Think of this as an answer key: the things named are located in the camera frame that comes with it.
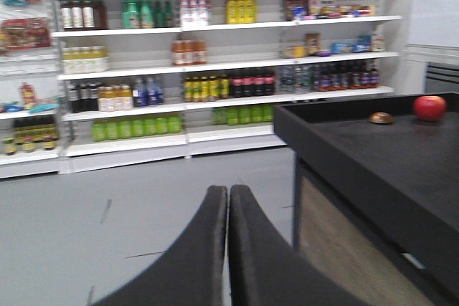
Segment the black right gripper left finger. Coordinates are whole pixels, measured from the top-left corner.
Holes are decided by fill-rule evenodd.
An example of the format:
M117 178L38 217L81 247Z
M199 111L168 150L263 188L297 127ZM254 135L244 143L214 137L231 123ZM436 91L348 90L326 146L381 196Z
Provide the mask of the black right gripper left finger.
M174 243L96 305L222 305L227 188L210 186Z

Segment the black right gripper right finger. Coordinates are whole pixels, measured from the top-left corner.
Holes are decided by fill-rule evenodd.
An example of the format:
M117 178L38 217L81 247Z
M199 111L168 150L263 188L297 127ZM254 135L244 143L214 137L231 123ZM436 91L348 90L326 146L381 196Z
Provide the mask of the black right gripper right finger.
M364 304L293 250L246 185L230 189L229 280L233 305Z

